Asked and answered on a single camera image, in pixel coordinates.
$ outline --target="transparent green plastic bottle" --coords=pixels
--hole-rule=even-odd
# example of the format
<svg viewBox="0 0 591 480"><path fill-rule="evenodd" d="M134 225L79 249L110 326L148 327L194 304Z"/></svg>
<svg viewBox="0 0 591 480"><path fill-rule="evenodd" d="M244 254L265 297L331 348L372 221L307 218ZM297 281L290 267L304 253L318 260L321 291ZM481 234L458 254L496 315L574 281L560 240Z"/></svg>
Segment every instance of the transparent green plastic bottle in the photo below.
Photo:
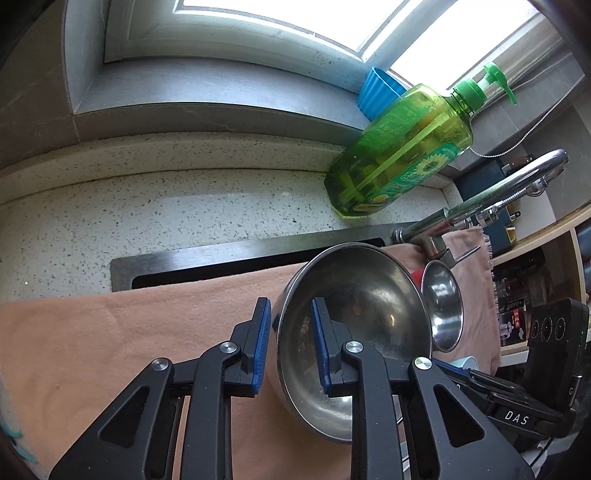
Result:
<svg viewBox="0 0 591 480"><path fill-rule="evenodd" d="M498 83L517 100L494 63L478 83L462 80L439 94L419 84L405 92L345 149L324 180L330 202L345 217L370 215L437 173L472 145L470 116Z"/></svg>

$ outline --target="peach towel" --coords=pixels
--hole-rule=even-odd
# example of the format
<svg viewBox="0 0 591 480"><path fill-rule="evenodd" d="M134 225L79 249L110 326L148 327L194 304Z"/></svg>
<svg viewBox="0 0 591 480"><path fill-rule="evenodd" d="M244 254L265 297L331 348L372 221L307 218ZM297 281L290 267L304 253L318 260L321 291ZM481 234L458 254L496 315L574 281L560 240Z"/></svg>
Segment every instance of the peach towel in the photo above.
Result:
<svg viewBox="0 0 591 480"><path fill-rule="evenodd" d="M482 247L453 270L465 307L462 339L453 352L435 356L474 355L482 371L494 373L501 348L484 237L470 229L446 235L446 242L455 256ZM414 245L386 251L410 271L426 263ZM256 298L273 302L300 266L0 305L0 374L42 469L49 472L152 359L181 362L227 340L236 323L250 319ZM268 383L255 399L232 400L232 454L236 480L349 478L350 447L308 431Z"/></svg>

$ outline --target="camera lens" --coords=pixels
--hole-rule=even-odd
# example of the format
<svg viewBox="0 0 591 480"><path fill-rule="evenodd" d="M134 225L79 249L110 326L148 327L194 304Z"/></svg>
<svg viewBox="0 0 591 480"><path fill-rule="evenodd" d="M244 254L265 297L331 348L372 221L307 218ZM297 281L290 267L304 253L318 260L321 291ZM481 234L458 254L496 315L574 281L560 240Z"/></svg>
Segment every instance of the camera lens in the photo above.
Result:
<svg viewBox="0 0 591 480"><path fill-rule="evenodd" d="M540 322L536 320L531 326L531 337L536 338L540 332Z"/></svg>
<svg viewBox="0 0 591 480"><path fill-rule="evenodd" d="M556 331L554 332L554 336L557 340L562 340L564 334L566 332L566 323L564 318L559 318L558 322L556 322Z"/></svg>
<svg viewBox="0 0 591 480"><path fill-rule="evenodd" d="M550 339L550 335L552 335L552 320L546 317L542 322L542 341L547 342Z"/></svg>

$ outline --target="small stainless steel bowl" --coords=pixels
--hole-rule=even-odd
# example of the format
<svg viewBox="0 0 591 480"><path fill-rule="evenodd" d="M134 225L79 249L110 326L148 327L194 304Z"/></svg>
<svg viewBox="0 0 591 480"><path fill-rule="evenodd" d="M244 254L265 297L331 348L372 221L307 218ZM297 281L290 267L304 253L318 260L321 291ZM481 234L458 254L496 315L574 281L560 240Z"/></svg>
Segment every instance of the small stainless steel bowl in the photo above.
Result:
<svg viewBox="0 0 591 480"><path fill-rule="evenodd" d="M310 329L311 301L324 297L330 316L347 324L354 340L405 361L431 356L431 324L408 271L383 250L350 243L331 247L291 279L272 307L265 366L275 392L312 429L348 443L350 397L323 392Z"/></svg>
<svg viewBox="0 0 591 480"><path fill-rule="evenodd" d="M433 345L440 352L451 352L464 327L464 305L456 278L446 264L432 260L425 267L421 292L431 317Z"/></svg>

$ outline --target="chrome faucet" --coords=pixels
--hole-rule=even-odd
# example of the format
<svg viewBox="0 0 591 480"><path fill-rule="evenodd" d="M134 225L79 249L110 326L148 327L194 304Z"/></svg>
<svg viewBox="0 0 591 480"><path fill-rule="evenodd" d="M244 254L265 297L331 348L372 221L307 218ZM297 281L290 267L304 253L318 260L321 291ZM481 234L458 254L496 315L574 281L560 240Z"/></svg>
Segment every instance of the chrome faucet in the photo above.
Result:
<svg viewBox="0 0 591 480"><path fill-rule="evenodd" d="M568 162L569 157L562 149L542 155L471 199L450 209L442 208L411 226L396 229L392 234L394 243L419 245L427 258L441 260L452 268L457 261L441 237L444 233L468 228L472 218L482 227L490 225L498 220L499 211L511 202L525 195L540 195Z"/></svg>

